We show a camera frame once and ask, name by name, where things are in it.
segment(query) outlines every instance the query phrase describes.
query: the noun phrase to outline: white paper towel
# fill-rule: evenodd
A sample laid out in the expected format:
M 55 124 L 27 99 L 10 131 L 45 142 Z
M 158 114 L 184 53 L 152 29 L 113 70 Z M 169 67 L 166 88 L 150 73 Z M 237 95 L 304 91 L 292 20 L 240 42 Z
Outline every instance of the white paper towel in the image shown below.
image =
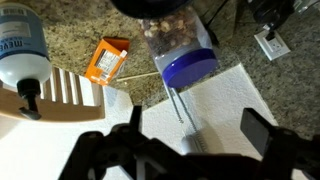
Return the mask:
M 199 122 L 197 125 L 209 152 L 241 153 L 260 158 L 240 131 L 242 110 L 252 107 L 271 123 L 276 122 L 242 65 L 181 95 L 193 118 Z M 100 121 L 73 124 L 25 121 L 7 126 L 11 130 L 0 129 L 3 131 L 0 132 L 0 179 L 57 179 L 81 133 L 98 130 L 108 134 L 113 125 L 129 121 L 132 104 L 128 94 L 105 88 L 105 106 L 106 119 Z M 7 121 L 0 121 L 0 126 Z M 143 113 L 143 133 L 180 152 L 183 133 L 169 100 Z M 105 179 L 127 177 L 119 168 L 112 168 Z

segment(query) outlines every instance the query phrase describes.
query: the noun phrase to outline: spray bottle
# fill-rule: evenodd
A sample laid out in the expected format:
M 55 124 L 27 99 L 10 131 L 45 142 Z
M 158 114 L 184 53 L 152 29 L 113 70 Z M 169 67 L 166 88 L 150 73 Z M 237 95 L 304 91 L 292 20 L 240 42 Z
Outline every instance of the spray bottle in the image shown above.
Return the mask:
M 29 108 L 19 109 L 22 115 L 33 120 L 41 118 L 36 97 L 41 93 L 40 83 L 50 75 L 51 64 L 38 15 L 22 4 L 0 4 L 0 80 L 17 87 L 19 96 L 27 100 Z

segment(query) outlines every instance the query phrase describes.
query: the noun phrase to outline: electrical outlet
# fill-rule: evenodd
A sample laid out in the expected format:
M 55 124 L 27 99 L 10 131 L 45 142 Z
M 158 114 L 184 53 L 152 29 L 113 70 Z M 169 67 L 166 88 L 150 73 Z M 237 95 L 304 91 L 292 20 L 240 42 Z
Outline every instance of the electrical outlet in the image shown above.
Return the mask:
M 290 52 L 290 49 L 276 31 L 274 31 L 275 38 L 271 39 L 270 41 L 266 39 L 268 34 L 269 31 L 265 30 L 254 35 L 254 37 L 270 61 Z

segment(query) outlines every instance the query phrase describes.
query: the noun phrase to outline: clear container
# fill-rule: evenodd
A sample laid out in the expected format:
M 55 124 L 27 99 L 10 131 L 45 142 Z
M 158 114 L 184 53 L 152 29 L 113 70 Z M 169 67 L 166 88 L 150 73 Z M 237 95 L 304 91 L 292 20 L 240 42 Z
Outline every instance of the clear container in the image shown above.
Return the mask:
M 153 60 L 169 87 L 192 84 L 218 66 L 210 37 L 192 7 L 140 20 Z

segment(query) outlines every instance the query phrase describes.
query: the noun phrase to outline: orange package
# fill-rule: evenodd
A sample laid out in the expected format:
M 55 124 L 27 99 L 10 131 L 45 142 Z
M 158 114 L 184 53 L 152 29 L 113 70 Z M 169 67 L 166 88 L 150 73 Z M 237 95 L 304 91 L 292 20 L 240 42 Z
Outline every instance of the orange package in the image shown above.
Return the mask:
M 90 61 L 85 74 L 91 82 L 108 85 L 127 59 L 130 42 L 126 39 L 103 38 Z

